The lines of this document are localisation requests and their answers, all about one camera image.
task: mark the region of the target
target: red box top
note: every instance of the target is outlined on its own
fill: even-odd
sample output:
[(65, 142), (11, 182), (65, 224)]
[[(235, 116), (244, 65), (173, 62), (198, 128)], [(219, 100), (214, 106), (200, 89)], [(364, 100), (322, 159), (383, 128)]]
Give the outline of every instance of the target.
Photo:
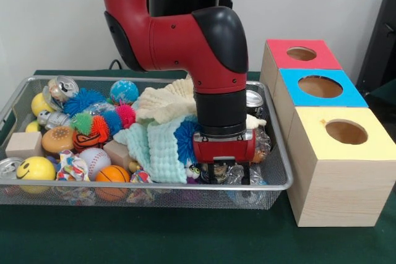
[(323, 40), (267, 40), (278, 68), (342, 69)]

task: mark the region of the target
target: circular hole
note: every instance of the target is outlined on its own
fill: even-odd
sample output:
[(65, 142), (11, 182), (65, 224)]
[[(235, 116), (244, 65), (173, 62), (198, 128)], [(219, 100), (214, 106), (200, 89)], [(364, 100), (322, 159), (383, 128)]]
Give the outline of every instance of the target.
[(349, 145), (360, 145), (368, 139), (365, 129), (351, 121), (329, 122), (326, 125), (326, 131), (335, 140)]
[(319, 75), (309, 75), (298, 81), (302, 91), (321, 98), (335, 98), (342, 94), (342, 87), (336, 81)]
[(295, 46), (287, 51), (289, 57), (300, 60), (300, 61), (310, 61), (316, 58), (316, 52), (313, 49), (304, 48), (302, 46)]

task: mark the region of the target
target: green table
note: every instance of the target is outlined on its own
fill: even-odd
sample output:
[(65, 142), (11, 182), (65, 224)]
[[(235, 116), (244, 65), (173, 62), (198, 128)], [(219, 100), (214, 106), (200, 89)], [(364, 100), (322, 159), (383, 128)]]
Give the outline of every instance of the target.
[[(132, 76), (123, 70), (37, 72), (60, 73)], [(249, 76), (257, 79), (257, 73)], [(375, 228), (297, 228), (286, 192), (269, 211), (2, 205), (0, 218), (2, 264), (395, 263), (396, 259), (394, 193)]]

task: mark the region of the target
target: yellow box top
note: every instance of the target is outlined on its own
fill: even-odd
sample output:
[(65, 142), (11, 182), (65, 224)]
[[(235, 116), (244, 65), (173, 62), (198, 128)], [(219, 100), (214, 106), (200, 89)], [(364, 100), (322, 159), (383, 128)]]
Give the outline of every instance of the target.
[(396, 144), (368, 108), (296, 107), (319, 160), (396, 160)]

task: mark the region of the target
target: white wall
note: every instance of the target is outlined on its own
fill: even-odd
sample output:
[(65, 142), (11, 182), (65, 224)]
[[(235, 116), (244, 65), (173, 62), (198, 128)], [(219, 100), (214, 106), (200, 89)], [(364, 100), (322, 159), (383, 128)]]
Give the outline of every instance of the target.
[[(267, 38), (325, 39), (355, 80), (381, 0), (234, 0), (259, 70)], [(103, 69), (119, 57), (102, 0), (0, 0), (0, 106), (35, 69)]]

